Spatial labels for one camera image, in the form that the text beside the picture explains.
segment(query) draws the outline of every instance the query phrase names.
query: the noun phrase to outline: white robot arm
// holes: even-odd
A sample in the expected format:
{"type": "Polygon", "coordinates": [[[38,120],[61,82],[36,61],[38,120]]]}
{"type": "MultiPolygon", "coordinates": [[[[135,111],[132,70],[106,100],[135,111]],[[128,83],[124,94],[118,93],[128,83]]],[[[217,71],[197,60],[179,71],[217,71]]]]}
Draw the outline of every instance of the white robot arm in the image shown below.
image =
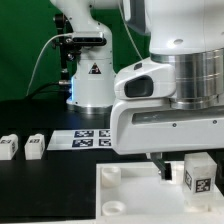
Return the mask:
{"type": "Polygon", "coordinates": [[[72,96],[68,108],[81,113],[110,112],[115,95],[113,91],[112,33],[108,27],[95,21],[91,9],[113,9],[117,0],[51,0],[68,18],[72,28],[71,42],[82,46],[77,72],[72,78],[72,96]]]}
{"type": "Polygon", "coordinates": [[[125,18],[139,29],[136,15],[145,12],[141,31],[151,33],[151,57],[117,75],[113,148],[119,154],[223,148],[224,1],[143,0],[144,11],[137,2],[124,0],[125,18]]]}

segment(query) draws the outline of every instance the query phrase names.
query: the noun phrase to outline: white mat with markers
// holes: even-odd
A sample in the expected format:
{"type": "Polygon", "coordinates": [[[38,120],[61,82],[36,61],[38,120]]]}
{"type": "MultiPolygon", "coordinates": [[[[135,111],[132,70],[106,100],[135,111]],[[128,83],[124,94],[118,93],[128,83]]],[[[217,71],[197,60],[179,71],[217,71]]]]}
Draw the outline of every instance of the white mat with markers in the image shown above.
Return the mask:
{"type": "Polygon", "coordinates": [[[47,150],[110,149],[109,129],[54,131],[47,150]]]}

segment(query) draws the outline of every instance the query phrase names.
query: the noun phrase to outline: small white cube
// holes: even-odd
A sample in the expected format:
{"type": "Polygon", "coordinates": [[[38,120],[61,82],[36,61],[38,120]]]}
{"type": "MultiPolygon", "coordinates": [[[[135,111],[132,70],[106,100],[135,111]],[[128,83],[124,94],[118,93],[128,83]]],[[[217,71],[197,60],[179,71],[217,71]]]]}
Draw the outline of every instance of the small white cube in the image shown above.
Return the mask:
{"type": "Polygon", "coordinates": [[[25,145],[26,160],[41,159],[44,149],[45,149],[44,135],[37,134],[30,136],[25,145]]]}
{"type": "Polygon", "coordinates": [[[18,150],[16,135],[3,136],[0,139],[0,160],[11,160],[18,150]]]}
{"type": "Polygon", "coordinates": [[[183,193],[189,205],[209,203],[214,196],[217,164],[208,153],[185,155],[183,193]]]}

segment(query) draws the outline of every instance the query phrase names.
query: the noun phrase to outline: warning label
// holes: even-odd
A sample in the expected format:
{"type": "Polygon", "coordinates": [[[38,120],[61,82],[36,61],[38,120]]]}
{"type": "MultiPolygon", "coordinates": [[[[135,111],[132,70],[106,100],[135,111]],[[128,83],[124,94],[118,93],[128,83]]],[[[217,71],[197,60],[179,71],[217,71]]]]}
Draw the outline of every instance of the warning label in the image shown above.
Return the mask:
{"type": "Polygon", "coordinates": [[[97,74],[102,74],[102,73],[101,73],[101,71],[100,71],[98,65],[95,63],[95,64],[93,65],[93,67],[91,68],[89,74],[96,74],[96,75],[97,75],[97,74]]]}

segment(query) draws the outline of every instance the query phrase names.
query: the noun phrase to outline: green backdrop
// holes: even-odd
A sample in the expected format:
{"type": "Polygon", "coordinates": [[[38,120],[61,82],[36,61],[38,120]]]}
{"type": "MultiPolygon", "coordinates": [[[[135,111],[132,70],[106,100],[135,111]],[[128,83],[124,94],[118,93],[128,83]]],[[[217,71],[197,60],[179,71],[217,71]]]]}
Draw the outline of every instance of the green backdrop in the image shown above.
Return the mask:
{"type": "MultiPolygon", "coordinates": [[[[1,0],[0,101],[24,98],[42,47],[57,34],[52,18],[58,12],[49,0],[1,0]]],[[[92,15],[112,30],[115,72],[139,61],[118,10],[97,10],[92,15]]],[[[149,38],[131,33],[142,56],[147,57],[149,38]]],[[[59,60],[59,50],[48,47],[31,92],[60,79],[59,60]]]]}

